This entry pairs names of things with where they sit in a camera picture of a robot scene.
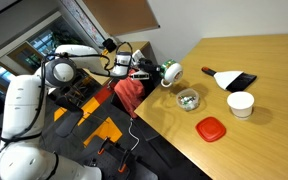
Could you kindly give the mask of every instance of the red lid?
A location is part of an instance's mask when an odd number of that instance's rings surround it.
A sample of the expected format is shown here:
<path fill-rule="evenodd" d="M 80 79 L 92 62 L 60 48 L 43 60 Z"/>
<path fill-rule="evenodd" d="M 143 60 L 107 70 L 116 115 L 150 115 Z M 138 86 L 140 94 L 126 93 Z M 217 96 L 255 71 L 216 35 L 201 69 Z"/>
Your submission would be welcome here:
<path fill-rule="evenodd" d="M 207 142 L 213 142 L 224 136 L 226 129 L 223 124 L 214 117 L 207 117 L 196 124 L 195 129 Z"/>

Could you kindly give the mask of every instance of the red towel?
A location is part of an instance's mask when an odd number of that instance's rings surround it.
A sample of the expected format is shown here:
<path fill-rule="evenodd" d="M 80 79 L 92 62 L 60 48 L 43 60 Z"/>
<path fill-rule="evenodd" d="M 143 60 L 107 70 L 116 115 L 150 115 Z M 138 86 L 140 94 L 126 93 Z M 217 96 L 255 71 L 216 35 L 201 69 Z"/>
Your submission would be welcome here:
<path fill-rule="evenodd" d="M 114 87 L 114 91 L 120 98 L 124 108 L 130 114 L 131 118 L 136 118 L 134 110 L 142 103 L 145 95 L 144 86 L 139 80 L 132 80 L 130 77 L 120 80 Z"/>

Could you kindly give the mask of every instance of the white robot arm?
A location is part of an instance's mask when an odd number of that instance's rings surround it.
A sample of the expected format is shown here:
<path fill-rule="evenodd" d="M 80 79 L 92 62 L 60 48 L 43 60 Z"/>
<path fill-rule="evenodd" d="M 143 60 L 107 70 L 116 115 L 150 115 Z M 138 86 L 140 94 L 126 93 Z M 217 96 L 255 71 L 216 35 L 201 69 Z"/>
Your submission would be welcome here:
<path fill-rule="evenodd" d="M 101 55 L 87 46 L 62 45 L 56 49 L 55 55 L 59 58 L 42 62 L 35 74 L 17 76 L 9 85 L 0 143 L 2 179 L 99 180 L 102 177 L 97 167 L 82 166 L 39 149 L 45 119 L 45 92 L 48 88 L 70 84 L 77 68 L 88 68 L 102 76 L 126 78 L 132 52 L 118 52 L 112 69 L 107 65 L 103 67 Z"/>

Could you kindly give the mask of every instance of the wooden table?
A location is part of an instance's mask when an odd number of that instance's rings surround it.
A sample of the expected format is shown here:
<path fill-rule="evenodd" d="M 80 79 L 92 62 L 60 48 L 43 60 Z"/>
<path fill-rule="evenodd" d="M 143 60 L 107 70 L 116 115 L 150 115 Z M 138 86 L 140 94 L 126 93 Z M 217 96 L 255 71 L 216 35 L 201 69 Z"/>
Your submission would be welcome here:
<path fill-rule="evenodd" d="M 171 88 L 158 86 L 135 112 L 213 179 L 288 179 L 288 35 L 202 39 L 180 63 L 182 80 Z M 226 103 L 230 92 L 202 66 L 258 76 L 245 90 L 255 97 L 248 120 L 232 115 Z M 175 101 L 185 88 L 201 96 L 190 112 Z M 227 130 L 212 143 L 194 128 L 208 116 Z"/>
<path fill-rule="evenodd" d="M 144 48 L 146 48 L 149 45 L 148 41 L 138 41 L 138 42 L 129 42 L 129 43 L 132 46 L 133 52 L 135 52 L 138 49 L 143 50 Z M 130 48 L 127 44 L 124 44 L 120 47 L 119 51 L 130 51 Z M 111 65 L 114 64 L 116 53 L 115 53 L 115 51 L 113 51 L 111 53 L 108 53 L 106 56 L 110 59 L 110 65 L 108 67 L 111 67 Z M 103 61 L 102 61 L 103 66 L 105 65 L 106 62 L 107 62 L 107 60 L 103 59 Z M 84 70 L 87 73 L 89 73 L 101 85 L 106 84 L 109 81 L 109 79 L 111 79 L 110 77 L 92 74 L 88 69 L 84 69 Z"/>

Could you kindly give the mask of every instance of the brush handle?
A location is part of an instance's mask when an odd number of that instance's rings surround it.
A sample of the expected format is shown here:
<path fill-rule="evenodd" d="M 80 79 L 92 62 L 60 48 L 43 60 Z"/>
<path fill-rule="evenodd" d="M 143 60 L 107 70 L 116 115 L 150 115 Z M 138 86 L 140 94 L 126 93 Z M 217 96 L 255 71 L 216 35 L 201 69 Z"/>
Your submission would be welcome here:
<path fill-rule="evenodd" d="M 208 67 L 202 67 L 202 71 L 205 73 L 205 74 L 208 74 L 210 76 L 214 76 L 216 74 L 216 71 L 208 68 Z"/>

